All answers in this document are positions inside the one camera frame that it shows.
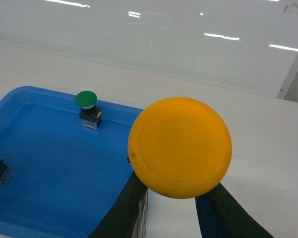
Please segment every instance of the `white table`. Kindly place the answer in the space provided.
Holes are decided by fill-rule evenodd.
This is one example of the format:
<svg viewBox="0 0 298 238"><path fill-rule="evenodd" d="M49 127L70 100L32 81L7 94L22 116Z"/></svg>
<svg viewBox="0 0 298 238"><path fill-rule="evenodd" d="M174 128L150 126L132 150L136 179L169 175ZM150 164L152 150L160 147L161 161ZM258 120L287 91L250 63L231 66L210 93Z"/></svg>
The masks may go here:
<svg viewBox="0 0 298 238"><path fill-rule="evenodd" d="M126 68L0 45L0 99L32 85L145 108L171 96L198 99L226 122L232 162L222 184L273 236L298 238L298 103ZM194 199L149 193L148 238L201 237Z"/></svg>

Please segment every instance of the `white surface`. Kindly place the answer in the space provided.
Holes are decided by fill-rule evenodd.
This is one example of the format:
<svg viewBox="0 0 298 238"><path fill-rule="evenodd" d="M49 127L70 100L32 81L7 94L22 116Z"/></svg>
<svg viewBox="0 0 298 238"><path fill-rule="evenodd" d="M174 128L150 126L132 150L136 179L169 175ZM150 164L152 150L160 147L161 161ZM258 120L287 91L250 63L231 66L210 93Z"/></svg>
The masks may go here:
<svg viewBox="0 0 298 238"><path fill-rule="evenodd" d="M0 43L272 97L297 55L298 0L77 2L0 0Z"/></svg>
<svg viewBox="0 0 298 238"><path fill-rule="evenodd" d="M198 99L226 122L233 158L222 184L277 238L298 238L298 103L126 68L0 45L0 99L33 85L145 108L171 96ZM147 238L198 238L194 200L149 193Z"/></svg>

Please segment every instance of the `yellow plastic disc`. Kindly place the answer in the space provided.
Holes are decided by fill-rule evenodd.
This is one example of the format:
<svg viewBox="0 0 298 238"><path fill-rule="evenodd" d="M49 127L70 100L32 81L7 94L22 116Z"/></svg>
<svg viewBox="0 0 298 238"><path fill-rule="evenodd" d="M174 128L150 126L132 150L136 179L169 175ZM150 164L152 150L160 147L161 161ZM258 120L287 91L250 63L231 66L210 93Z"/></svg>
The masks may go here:
<svg viewBox="0 0 298 238"><path fill-rule="evenodd" d="M139 179L172 198L192 198L213 189L227 172L232 145L221 117L190 98L167 98L135 120L128 153Z"/></svg>

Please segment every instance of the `green button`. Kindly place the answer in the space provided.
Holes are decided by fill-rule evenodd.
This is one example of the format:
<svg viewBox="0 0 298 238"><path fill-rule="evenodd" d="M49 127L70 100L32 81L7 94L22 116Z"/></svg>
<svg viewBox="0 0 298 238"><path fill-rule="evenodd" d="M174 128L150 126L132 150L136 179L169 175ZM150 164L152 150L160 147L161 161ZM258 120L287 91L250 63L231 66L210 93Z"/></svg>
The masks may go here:
<svg viewBox="0 0 298 238"><path fill-rule="evenodd" d="M75 102L81 108L88 108L93 106L97 101L97 96L91 91L82 91L75 97Z"/></svg>

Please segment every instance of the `blue tray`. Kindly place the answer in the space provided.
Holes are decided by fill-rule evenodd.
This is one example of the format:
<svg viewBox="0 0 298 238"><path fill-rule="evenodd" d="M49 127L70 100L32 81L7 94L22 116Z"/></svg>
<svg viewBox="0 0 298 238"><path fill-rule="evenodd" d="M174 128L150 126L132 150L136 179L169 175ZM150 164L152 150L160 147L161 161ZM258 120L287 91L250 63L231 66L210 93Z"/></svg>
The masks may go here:
<svg viewBox="0 0 298 238"><path fill-rule="evenodd" d="M140 109L97 101L104 119L83 127L75 96L21 87L0 101L0 158L14 175L0 189L0 234L87 237L122 191Z"/></svg>

